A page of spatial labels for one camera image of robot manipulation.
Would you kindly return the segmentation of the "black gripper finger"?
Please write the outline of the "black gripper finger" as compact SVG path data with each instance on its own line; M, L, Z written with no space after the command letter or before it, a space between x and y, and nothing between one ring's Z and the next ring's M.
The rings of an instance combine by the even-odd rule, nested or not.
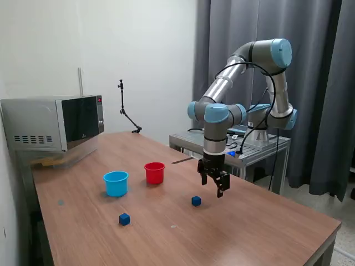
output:
M201 184L206 185L207 184L207 173L208 169L205 163L204 159L199 159L198 165L197 165L197 172L201 176Z
M217 169L213 172L213 180L217 185L217 198L220 198L223 196L224 191L230 188L230 175Z

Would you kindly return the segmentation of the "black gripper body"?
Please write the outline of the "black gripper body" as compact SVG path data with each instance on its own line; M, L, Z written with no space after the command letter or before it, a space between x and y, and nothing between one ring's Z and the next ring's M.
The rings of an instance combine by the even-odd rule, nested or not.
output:
M203 161L207 171L222 171L225 165L225 154L211 155L204 152Z

